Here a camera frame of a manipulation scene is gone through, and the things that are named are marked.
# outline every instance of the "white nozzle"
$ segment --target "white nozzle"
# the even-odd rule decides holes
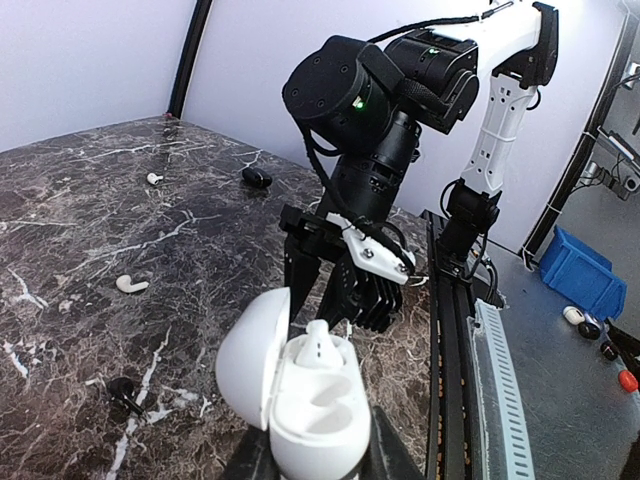
[[[296,365],[305,368],[341,368],[344,359],[329,335],[329,324],[313,320],[307,325],[307,338],[296,357]]]

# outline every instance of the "blue bin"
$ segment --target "blue bin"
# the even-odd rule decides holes
[[[604,320],[624,309],[627,284],[605,257],[560,227],[540,261],[542,281],[582,310]]]

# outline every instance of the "white plastic strip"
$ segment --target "white plastic strip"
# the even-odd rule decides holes
[[[476,320],[485,329],[491,352],[491,365],[498,391],[502,435],[509,480],[533,480],[533,459],[527,423],[511,353],[502,327],[500,311],[482,300],[476,301]]]

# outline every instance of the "red ball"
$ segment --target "red ball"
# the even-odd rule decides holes
[[[620,372],[620,375],[618,375],[618,380],[620,381],[620,385],[622,385],[622,388],[624,388],[627,392],[633,393],[638,390],[638,379],[634,377],[633,373],[631,373],[629,370],[623,370],[622,372]]]

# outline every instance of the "marble table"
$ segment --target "marble table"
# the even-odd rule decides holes
[[[251,164],[274,176],[268,191],[241,182]],[[150,172],[165,182],[150,186]],[[163,117],[0,153],[0,478],[219,476],[246,424],[218,393],[217,348],[253,298],[282,285],[283,203],[312,208],[320,192],[309,170]],[[425,271],[424,221],[392,217]],[[150,287],[124,294],[123,274]],[[405,288],[390,331],[353,337],[371,403],[419,465],[428,295]],[[122,375],[149,422],[109,402],[104,382]]]

